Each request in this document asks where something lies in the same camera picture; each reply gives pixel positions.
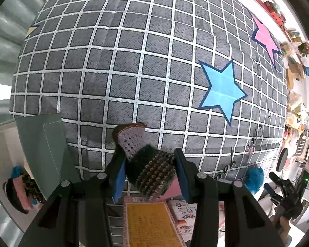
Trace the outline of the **person's right hand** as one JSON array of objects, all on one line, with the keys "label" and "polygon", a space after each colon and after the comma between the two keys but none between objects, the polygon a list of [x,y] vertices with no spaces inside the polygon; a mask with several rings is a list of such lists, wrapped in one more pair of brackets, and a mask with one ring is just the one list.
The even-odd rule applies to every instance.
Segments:
[{"label": "person's right hand", "polygon": [[290,223],[287,218],[281,216],[279,219],[272,215],[270,217],[270,221],[273,223],[274,226],[278,226],[278,233],[282,241],[287,241],[288,234],[290,231]]}]

